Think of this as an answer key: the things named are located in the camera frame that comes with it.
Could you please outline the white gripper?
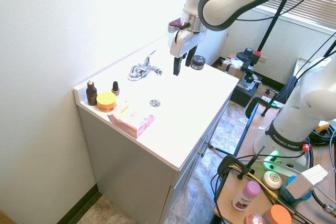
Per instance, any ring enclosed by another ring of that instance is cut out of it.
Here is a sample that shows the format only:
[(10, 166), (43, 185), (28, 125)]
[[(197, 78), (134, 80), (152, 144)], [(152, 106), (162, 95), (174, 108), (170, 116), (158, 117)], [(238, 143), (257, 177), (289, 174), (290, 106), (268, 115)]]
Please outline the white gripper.
[(181, 30), (177, 34), (177, 39), (173, 38), (170, 54), (174, 56), (174, 65), (173, 65), (173, 74), (178, 76), (180, 73), (181, 62), (183, 60), (183, 55), (188, 52), (185, 65), (187, 67), (190, 66), (193, 56), (195, 55), (197, 45), (201, 43), (205, 35), (207, 33), (207, 29), (205, 28), (199, 34), (195, 34), (188, 30)]

